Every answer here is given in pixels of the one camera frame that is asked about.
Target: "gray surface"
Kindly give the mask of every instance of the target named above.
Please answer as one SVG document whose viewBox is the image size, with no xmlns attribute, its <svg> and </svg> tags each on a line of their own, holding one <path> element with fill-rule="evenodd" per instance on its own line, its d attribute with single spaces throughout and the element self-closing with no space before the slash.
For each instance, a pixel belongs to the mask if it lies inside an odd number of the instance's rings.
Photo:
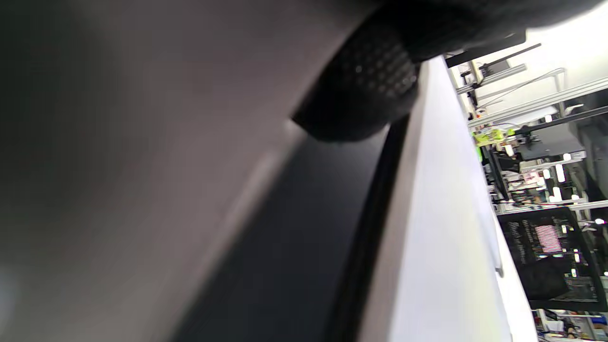
<svg viewBox="0 0 608 342">
<path fill-rule="evenodd" d="M 237 235 L 260 156 L 371 6 L 1 8 L 2 340 L 164 341 Z"/>
<path fill-rule="evenodd" d="M 548 156 L 559 156 L 564 153 L 582 151 L 585 148 L 578 141 L 569 125 L 557 125 L 533 131 L 533 135 L 540 142 L 532 143 L 530 146 L 520 148 L 523 160 L 535 160 Z"/>
<path fill-rule="evenodd" d="M 321 341 L 383 142 L 306 140 L 176 342 Z"/>
</svg>

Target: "ceiling light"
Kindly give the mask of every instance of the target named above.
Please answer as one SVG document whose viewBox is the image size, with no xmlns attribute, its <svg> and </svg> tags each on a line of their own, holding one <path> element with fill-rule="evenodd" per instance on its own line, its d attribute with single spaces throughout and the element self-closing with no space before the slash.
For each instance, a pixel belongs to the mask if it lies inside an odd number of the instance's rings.
<svg viewBox="0 0 608 342">
<path fill-rule="evenodd" d="M 563 168 L 562 164 L 555 165 L 555 173 L 558 175 L 558 181 L 560 183 L 566 181 L 566 177 L 564 176 L 564 168 Z"/>
<path fill-rule="evenodd" d="M 513 155 L 515 155 L 515 153 L 513 152 L 513 146 L 511 146 L 511 145 L 505 145 L 505 152 L 506 152 L 506 155 L 508 155 L 509 157 L 512 157 Z"/>
<path fill-rule="evenodd" d="M 562 200 L 562 192 L 561 192 L 561 190 L 560 190 L 558 187 L 556 187 L 556 186 L 554 186 L 554 187 L 553 187 L 553 197 L 554 197 L 554 199 L 555 199 L 555 202 L 559 202 L 559 201 L 561 201 L 561 200 Z"/>
</svg>

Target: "metal rod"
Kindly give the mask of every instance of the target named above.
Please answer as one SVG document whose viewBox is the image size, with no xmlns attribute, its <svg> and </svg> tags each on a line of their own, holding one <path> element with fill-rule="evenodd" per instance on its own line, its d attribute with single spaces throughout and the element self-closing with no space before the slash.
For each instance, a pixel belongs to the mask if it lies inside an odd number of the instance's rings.
<svg viewBox="0 0 608 342">
<path fill-rule="evenodd" d="M 570 210 L 587 210 L 587 209 L 606 208 L 606 207 L 608 207 L 608 200 L 573 204 L 573 205 L 568 206 L 568 208 L 570 208 Z"/>
<path fill-rule="evenodd" d="M 583 85 L 573 87 L 572 89 L 557 92 L 555 94 L 541 97 L 540 99 L 524 103 L 519 106 L 508 108 L 502 111 L 498 111 L 494 114 L 488 114 L 478 119 L 469 121 L 469 127 L 475 127 L 479 125 L 489 124 L 496 120 L 509 120 L 513 117 L 517 117 L 523 114 L 530 113 L 541 108 L 555 105 L 561 101 L 574 99 L 575 97 L 591 94 L 599 90 L 608 88 L 608 77 L 604 77 L 593 82 L 585 83 Z"/>
<path fill-rule="evenodd" d="M 526 166 L 526 167 L 522 167 L 519 172 L 527 172 L 527 171 L 532 171 L 532 170 L 545 170 L 545 169 L 550 169 L 552 167 L 554 167 L 555 165 L 558 164 L 570 164 L 573 162 L 580 162 L 582 161 L 582 159 L 579 158 L 573 158 L 570 160 L 562 160 L 562 161 L 554 161 L 554 162 L 544 162 L 542 164 L 538 164 L 538 165 L 532 165 L 532 166 Z"/>
<path fill-rule="evenodd" d="M 584 112 L 578 113 L 578 114 L 571 114 L 571 115 L 568 115 L 567 117 L 562 117 L 560 119 L 553 120 L 551 122 L 546 122 L 544 124 L 534 125 L 534 126 L 524 126 L 520 129 L 516 130 L 515 134 L 526 134 L 526 133 L 530 133 L 533 131 L 541 130 L 543 128 L 549 128 L 549 127 L 553 127 L 553 126 L 557 126 L 557 125 L 561 125 L 561 124 L 566 124 L 566 123 L 572 122 L 572 121 L 583 120 L 583 119 L 587 119 L 587 118 L 590 118 L 593 116 L 602 115 L 602 114 L 606 114 L 606 113 L 608 113 L 608 106 L 599 107 L 599 108 L 595 108 L 594 110 L 584 111 Z"/>
<path fill-rule="evenodd" d="M 549 77 L 555 77 L 555 76 L 557 76 L 559 74 L 563 74 L 565 72 L 566 72 L 565 68 L 557 68 L 554 71 L 552 71 L 551 73 L 549 73 L 547 75 L 544 75 L 541 78 L 537 79 L 535 82 L 538 82 L 538 81 L 544 80 L 544 79 L 548 79 Z M 511 91 L 513 89 L 516 89 L 516 88 L 521 88 L 521 87 L 523 87 L 523 86 L 525 86 L 527 84 L 531 84 L 530 81 L 522 82 L 522 83 L 516 84 L 514 86 L 507 87 L 505 89 L 501 89 L 501 90 L 498 90 L 498 91 L 491 92 L 491 93 L 486 94 L 486 95 L 477 96 L 477 99 L 478 100 L 487 99 L 487 98 L 492 97 L 492 96 L 500 95 L 503 92 Z"/>
<path fill-rule="evenodd" d="M 509 68 L 507 70 L 498 72 L 498 73 L 496 73 L 494 75 L 490 75 L 490 76 L 485 77 L 483 79 L 482 85 L 487 85 L 487 84 L 490 84 L 492 82 L 499 81 L 501 79 L 507 78 L 507 77 L 512 76 L 514 74 L 520 73 L 522 71 L 526 71 L 527 69 L 528 68 L 526 67 L 525 64 L 520 64 L 518 66 L 514 66 L 513 68 Z M 473 88 L 473 85 L 466 85 L 464 87 L 456 89 L 456 93 L 460 95 L 460 94 L 464 94 L 464 93 L 466 93 L 468 91 L 471 91 L 471 90 L 475 90 L 475 88 Z"/>
<path fill-rule="evenodd" d="M 534 45 L 532 45 L 532 46 L 530 46 L 530 47 L 526 47 L 525 49 L 522 49 L 522 50 L 520 50 L 520 51 L 517 51 L 517 52 L 515 52 L 515 53 L 513 53 L 513 54 L 510 54 L 510 55 L 504 56 L 503 58 L 499 58 L 499 59 L 497 59 L 497 60 L 495 60 L 495 61 L 491 61 L 491 62 L 489 62 L 489 63 L 486 63 L 486 64 L 482 65 L 482 68 L 487 68 L 488 66 L 492 66 L 492 65 L 494 65 L 494 64 L 498 64 L 498 63 L 500 63 L 500 62 L 502 62 L 502 61 L 506 61 L 506 60 L 507 60 L 507 59 L 509 59 L 509 58 L 513 58 L 513 57 L 515 57 L 515 56 L 517 56 L 517 55 L 521 55 L 522 53 L 524 53 L 524 52 L 528 52 L 528 51 L 530 51 L 530 50 L 533 50 L 533 49 L 535 49 L 535 48 L 537 48 L 537 47 L 539 47 L 539 46 L 541 46 L 541 45 L 542 45 L 542 44 L 538 43 L 538 44 L 534 44 Z"/>
</svg>

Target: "desk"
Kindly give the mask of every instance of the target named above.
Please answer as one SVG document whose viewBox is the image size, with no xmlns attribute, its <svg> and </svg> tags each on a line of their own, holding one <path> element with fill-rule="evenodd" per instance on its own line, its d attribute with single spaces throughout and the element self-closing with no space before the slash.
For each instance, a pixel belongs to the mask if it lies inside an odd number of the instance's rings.
<svg viewBox="0 0 608 342">
<path fill-rule="evenodd" d="M 359 341 L 535 342 L 443 60 L 420 80 Z"/>
</svg>

